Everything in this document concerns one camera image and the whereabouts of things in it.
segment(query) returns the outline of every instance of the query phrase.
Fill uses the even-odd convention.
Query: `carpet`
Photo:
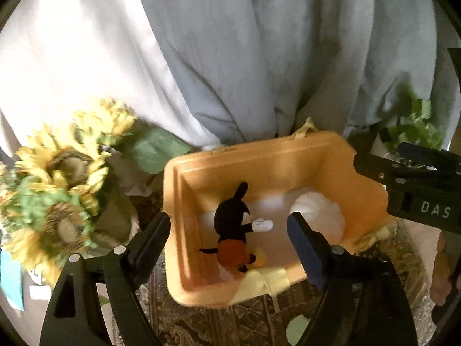
[[[146,199],[132,201],[140,219],[151,216],[161,203],[158,199],[154,201],[155,206],[145,204]],[[397,222],[391,231],[388,239],[376,243],[362,255],[372,257],[382,251],[391,258],[412,307],[419,344],[425,345],[435,326],[430,319],[433,304],[429,299],[423,265],[412,248],[403,222]],[[303,281],[276,298],[264,295],[221,310],[186,308],[169,295],[162,255],[149,282],[138,290],[137,296],[164,345],[285,346],[289,345],[285,334],[289,322],[300,314],[307,318],[313,316],[321,293]],[[345,317],[335,346],[345,343],[351,326],[352,316]],[[114,340],[117,346],[124,345],[115,319]]]

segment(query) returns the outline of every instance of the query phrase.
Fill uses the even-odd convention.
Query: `flower bouquet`
[[[0,168],[1,245],[52,287],[72,253],[92,256],[132,237],[133,207],[110,165],[114,148],[151,174],[190,150],[169,132],[137,121],[123,103],[106,99],[74,113],[68,126],[43,125],[28,139],[15,168]],[[121,209],[129,210],[123,232],[110,225],[113,215],[104,217]],[[105,227],[98,227],[104,218]]]

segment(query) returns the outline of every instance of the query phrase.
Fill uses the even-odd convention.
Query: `yellow cloth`
[[[229,306],[241,303],[249,298],[269,294],[275,297],[290,287],[288,274],[283,268],[260,268],[245,274]]]

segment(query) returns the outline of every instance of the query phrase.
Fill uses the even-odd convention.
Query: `green plant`
[[[431,101],[418,99],[412,88],[408,89],[407,94],[411,98],[409,115],[402,116],[396,126],[384,128],[380,132],[384,146],[397,159],[401,159],[398,155],[400,143],[440,149],[443,141],[442,134],[429,121],[432,114]]]
[[[123,145],[115,146],[125,158],[133,160],[146,173],[158,174],[174,157],[185,155],[191,146],[161,127],[139,124]]]

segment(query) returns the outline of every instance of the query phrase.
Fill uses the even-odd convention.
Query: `blue paper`
[[[0,286],[16,308],[24,311],[21,270],[21,264],[12,260],[11,254],[2,249],[0,252]]]

